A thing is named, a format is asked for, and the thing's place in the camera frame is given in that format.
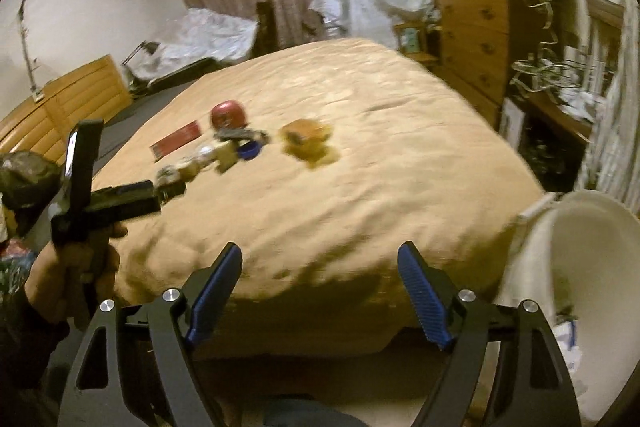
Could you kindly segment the person left hand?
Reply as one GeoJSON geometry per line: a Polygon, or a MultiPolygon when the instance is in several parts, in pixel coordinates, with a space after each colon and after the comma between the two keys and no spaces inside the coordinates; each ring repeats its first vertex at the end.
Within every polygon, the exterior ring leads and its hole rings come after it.
{"type": "Polygon", "coordinates": [[[93,279],[96,295],[111,298],[114,295],[115,277],[119,269],[120,256],[111,244],[112,239],[121,239],[128,233],[126,225],[116,222],[110,227],[93,233],[88,244],[70,244],[56,248],[51,242],[40,251],[24,284],[29,304],[49,323],[60,323],[73,315],[70,303],[73,295],[73,275],[76,271],[88,271],[94,249],[106,246],[105,269],[93,279]]]}

